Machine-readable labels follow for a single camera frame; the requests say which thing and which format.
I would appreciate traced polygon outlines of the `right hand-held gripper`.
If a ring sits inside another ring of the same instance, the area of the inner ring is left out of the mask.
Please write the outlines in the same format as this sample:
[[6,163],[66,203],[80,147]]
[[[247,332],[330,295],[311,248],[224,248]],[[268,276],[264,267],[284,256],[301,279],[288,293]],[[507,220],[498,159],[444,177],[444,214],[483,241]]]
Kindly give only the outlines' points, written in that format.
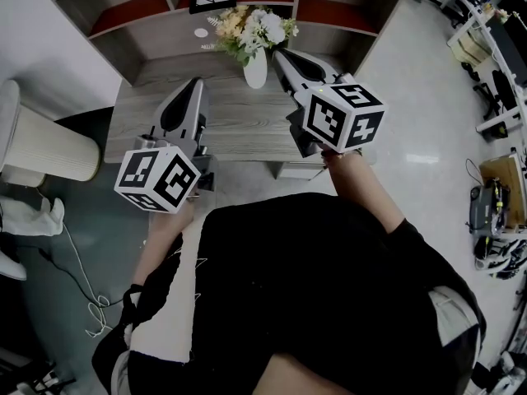
[[302,157],[314,155],[321,146],[344,154],[374,141],[385,103],[369,86],[295,50],[276,50],[273,66],[283,90],[297,104],[287,120]]

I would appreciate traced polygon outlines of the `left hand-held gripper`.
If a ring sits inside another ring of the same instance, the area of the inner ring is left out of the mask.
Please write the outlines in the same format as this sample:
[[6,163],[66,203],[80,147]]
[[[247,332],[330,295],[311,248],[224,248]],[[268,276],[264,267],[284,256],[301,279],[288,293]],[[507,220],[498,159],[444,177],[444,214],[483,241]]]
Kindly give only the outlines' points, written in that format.
[[198,190],[216,187],[217,162],[201,144],[208,120],[208,89],[186,81],[157,107],[152,127],[125,153],[114,191],[143,211],[176,213]]

